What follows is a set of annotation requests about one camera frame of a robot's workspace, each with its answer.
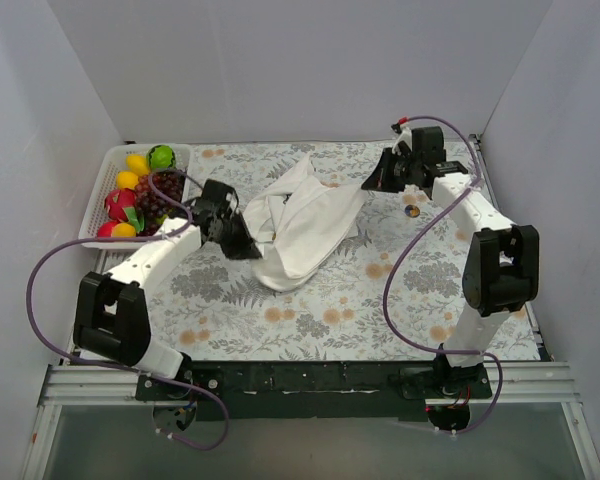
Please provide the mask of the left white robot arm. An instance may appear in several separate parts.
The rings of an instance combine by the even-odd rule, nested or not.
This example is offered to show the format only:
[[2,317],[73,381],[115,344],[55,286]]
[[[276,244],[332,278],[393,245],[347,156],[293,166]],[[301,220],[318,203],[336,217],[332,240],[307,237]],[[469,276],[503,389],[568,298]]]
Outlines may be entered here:
[[235,189],[208,180],[201,196],[185,211],[166,219],[158,233],[123,263],[81,281],[73,342],[82,350],[158,377],[158,387],[173,400],[193,386],[183,369],[185,355],[152,334],[148,301],[159,284],[190,254],[216,243],[229,260],[261,257],[251,237]]

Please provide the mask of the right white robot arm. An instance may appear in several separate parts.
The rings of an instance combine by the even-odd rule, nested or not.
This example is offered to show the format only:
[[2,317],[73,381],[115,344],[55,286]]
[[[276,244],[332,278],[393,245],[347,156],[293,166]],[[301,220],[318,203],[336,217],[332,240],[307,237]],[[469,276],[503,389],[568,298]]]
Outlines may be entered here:
[[470,240],[462,276],[465,305],[455,331],[437,349],[428,369],[409,375],[417,386],[455,397],[484,381],[483,359],[509,316],[536,298],[539,233],[501,214],[481,193],[480,172],[448,159],[438,126],[392,126],[395,143],[364,181],[366,191],[400,193],[414,186],[441,208]]

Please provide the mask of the white t-shirt with flower print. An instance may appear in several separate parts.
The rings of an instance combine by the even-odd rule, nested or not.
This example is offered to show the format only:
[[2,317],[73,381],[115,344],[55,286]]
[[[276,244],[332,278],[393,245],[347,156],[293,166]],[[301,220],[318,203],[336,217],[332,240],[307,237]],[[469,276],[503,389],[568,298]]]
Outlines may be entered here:
[[343,240],[355,235],[367,198],[358,184],[325,186],[305,155],[244,209],[262,255],[251,262],[253,275],[277,292],[304,285]]

